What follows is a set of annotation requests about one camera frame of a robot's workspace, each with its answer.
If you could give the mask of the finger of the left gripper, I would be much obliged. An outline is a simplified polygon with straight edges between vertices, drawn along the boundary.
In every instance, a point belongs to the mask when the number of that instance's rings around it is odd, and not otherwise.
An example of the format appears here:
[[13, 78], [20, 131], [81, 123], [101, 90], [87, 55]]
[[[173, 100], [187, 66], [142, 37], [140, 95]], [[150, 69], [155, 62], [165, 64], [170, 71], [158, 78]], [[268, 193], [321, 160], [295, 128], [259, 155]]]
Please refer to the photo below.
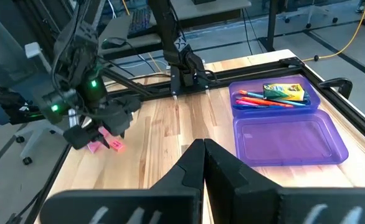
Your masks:
[[81, 127], [79, 125], [69, 128], [63, 133], [65, 140], [71, 144], [75, 149], [81, 149], [84, 146], [99, 142], [105, 147], [110, 148], [109, 143], [105, 139], [104, 135], [100, 132], [100, 128], [97, 126]]
[[127, 95], [116, 101], [121, 106], [121, 112], [118, 115], [117, 134], [124, 139], [125, 131], [130, 127], [130, 122], [133, 120], [133, 113], [141, 108], [141, 100]]

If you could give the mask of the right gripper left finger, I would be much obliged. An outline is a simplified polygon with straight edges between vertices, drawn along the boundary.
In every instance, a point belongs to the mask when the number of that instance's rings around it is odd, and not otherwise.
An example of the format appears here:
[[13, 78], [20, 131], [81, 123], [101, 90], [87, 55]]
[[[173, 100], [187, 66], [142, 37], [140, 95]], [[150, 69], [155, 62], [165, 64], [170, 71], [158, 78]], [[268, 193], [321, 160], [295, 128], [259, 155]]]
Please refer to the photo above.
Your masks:
[[204, 140], [197, 139], [150, 189], [68, 190], [51, 196], [41, 224], [200, 224]]

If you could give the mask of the small pink eraser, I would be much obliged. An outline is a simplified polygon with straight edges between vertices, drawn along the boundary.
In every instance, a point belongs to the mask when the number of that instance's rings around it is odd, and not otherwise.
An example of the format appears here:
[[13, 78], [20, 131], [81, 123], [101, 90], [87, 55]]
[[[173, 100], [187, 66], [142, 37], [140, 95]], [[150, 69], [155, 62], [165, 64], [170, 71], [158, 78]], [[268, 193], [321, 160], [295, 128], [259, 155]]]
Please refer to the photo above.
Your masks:
[[109, 145], [116, 152], [123, 152], [124, 150], [124, 144], [116, 139], [110, 141]]

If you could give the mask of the blue pen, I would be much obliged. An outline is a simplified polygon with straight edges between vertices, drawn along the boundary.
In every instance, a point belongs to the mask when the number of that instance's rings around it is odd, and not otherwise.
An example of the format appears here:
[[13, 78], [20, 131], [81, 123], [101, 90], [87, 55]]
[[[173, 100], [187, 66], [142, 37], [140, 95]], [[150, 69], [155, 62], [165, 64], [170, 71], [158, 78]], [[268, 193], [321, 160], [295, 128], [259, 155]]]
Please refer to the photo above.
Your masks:
[[233, 109], [236, 110], [256, 110], [256, 109], [280, 109], [284, 106], [278, 105], [233, 105]]

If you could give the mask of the pink marker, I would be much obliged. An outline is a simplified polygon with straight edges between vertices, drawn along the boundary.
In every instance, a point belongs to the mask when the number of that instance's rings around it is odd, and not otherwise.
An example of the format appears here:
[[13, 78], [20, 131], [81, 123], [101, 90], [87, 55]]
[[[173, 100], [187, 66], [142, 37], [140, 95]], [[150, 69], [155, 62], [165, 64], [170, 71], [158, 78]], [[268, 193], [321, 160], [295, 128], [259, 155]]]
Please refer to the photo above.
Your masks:
[[279, 103], [279, 102], [275, 102], [275, 101], [268, 101], [268, 100], [263, 100], [260, 98], [251, 98], [251, 97], [245, 97], [245, 96], [239, 98], [239, 100], [246, 101], [248, 103], [255, 103], [258, 105], [273, 105], [273, 106], [282, 106], [282, 107], [287, 107], [287, 108], [293, 107], [293, 105], [289, 105], [286, 103]]

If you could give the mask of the yellow green crayon box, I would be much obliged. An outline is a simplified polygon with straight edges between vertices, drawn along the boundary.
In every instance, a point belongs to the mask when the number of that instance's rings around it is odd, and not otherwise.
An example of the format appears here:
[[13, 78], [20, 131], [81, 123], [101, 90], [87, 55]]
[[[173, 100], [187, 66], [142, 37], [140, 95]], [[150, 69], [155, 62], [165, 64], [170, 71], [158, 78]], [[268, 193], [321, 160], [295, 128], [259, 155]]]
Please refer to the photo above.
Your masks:
[[267, 100], [303, 101], [305, 90], [299, 83], [269, 83], [263, 85], [263, 97]]

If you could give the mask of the pink white stapler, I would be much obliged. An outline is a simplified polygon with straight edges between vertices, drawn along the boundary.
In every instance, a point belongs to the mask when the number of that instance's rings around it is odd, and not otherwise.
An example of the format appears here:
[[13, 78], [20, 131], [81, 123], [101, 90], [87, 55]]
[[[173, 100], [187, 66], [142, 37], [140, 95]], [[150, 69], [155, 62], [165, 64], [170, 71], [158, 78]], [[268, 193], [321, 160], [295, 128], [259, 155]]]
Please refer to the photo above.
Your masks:
[[[100, 127], [98, 130], [104, 138], [110, 135], [110, 133], [104, 127]], [[87, 148], [92, 154], [94, 154], [102, 145], [103, 144], [100, 141], [89, 142], [87, 144]]]

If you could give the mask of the black computer mouse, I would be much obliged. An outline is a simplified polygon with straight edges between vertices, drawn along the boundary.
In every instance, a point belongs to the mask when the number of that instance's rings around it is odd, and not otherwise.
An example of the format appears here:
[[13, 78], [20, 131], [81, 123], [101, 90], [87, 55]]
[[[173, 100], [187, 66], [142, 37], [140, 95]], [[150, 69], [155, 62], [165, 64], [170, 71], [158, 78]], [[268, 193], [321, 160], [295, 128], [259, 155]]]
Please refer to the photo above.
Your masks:
[[101, 49], [114, 49], [120, 48], [127, 44], [126, 39], [121, 37], [109, 37], [102, 41], [100, 44]]

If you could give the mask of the purple plastic pencil case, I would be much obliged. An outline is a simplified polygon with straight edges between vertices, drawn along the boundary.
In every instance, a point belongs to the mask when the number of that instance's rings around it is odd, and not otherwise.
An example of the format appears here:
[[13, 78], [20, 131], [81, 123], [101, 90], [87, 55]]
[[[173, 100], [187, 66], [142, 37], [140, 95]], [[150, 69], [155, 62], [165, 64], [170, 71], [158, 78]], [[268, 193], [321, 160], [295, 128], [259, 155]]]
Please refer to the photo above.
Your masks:
[[[265, 84], [299, 84], [306, 100], [294, 108], [238, 108], [241, 91], [262, 95]], [[237, 157], [250, 167], [340, 164], [348, 150], [320, 98], [301, 75], [233, 82], [230, 104]]]

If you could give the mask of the grey keyboard desk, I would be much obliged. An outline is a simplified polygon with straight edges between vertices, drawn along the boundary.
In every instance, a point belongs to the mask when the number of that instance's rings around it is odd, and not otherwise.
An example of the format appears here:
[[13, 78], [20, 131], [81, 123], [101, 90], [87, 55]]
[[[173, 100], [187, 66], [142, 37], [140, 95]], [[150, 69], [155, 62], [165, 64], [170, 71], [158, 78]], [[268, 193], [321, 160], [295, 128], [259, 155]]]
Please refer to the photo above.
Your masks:
[[[136, 54], [162, 50], [161, 38], [157, 33], [143, 35], [128, 39], [128, 29], [131, 23], [131, 16], [112, 19], [105, 27], [98, 38], [98, 55], [107, 60], [129, 57]], [[102, 41], [109, 37], [121, 37], [126, 39], [127, 44], [120, 48], [101, 49]]]

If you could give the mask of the backlit computer keyboard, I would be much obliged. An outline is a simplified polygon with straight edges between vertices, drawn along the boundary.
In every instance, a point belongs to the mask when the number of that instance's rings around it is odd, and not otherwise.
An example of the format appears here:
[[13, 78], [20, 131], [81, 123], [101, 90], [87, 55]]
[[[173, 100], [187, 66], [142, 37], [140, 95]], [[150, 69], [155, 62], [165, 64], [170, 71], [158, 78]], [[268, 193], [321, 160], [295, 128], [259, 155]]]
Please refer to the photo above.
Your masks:
[[151, 9], [149, 7], [135, 10], [131, 19], [127, 38], [131, 39], [152, 33], [153, 29], [150, 24], [150, 19]]

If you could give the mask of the grey office desk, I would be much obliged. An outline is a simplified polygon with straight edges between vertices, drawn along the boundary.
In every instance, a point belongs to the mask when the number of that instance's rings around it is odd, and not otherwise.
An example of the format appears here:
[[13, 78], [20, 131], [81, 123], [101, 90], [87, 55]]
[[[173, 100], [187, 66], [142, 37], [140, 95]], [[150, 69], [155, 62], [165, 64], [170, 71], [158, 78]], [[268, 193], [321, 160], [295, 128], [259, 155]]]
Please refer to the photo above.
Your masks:
[[180, 20], [235, 11], [252, 5], [250, 0], [215, 0], [202, 4], [194, 4], [192, 0], [171, 0], [171, 3]]

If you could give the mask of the white office chair base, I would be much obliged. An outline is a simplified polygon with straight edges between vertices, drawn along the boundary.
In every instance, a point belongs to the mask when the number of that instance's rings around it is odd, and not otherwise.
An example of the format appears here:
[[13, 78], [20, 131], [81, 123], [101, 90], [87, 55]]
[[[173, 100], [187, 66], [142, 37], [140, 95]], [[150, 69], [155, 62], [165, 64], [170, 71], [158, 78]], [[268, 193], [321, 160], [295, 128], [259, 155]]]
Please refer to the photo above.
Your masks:
[[297, 9], [294, 12], [284, 12], [283, 13], [283, 20], [285, 23], [289, 23], [290, 19], [292, 17], [295, 16], [300, 16], [300, 15], [307, 15], [307, 23], [305, 28], [309, 29], [311, 28], [312, 24], [311, 24], [311, 18], [313, 17], [313, 15], [315, 14], [322, 14], [324, 16], [332, 16], [332, 23], [335, 24], [338, 22], [338, 18], [336, 16], [334, 16], [329, 9], [327, 9], [325, 6], [317, 6], [315, 4], [316, 0], [312, 0], [311, 5], [308, 6], [307, 8], [302, 8], [302, 9]]

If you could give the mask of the black frame clamp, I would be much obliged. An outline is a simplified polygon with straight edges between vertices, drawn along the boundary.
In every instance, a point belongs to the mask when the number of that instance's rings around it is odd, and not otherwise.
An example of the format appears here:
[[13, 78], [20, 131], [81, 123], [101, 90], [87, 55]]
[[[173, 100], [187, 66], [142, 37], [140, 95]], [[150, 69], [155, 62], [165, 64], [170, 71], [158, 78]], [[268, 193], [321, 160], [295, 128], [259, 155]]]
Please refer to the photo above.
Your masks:
[[318, 84], [320, 88], [337, 88], [340, 93], [346, 99], [349, 98], [353, 89], [353, 83], [348, 78], [333, 78], [320, 82]]

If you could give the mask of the black desk leg post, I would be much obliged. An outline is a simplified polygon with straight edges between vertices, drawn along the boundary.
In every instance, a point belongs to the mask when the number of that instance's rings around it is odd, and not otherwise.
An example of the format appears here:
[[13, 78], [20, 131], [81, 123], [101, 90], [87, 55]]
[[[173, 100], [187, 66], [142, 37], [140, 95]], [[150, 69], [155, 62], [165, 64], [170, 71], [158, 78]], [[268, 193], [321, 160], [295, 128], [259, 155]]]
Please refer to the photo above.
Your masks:
[[269, 14], [268, 14], [268, 29], [267, 29], [267, 38], [265, 48], [268, 52], [272, 52], [275, 49], [273, 48], [273, 40], [275, 34], [275, 24], [276, 17], [278, 12], [278, 0], [270, 0], [269, 4]]

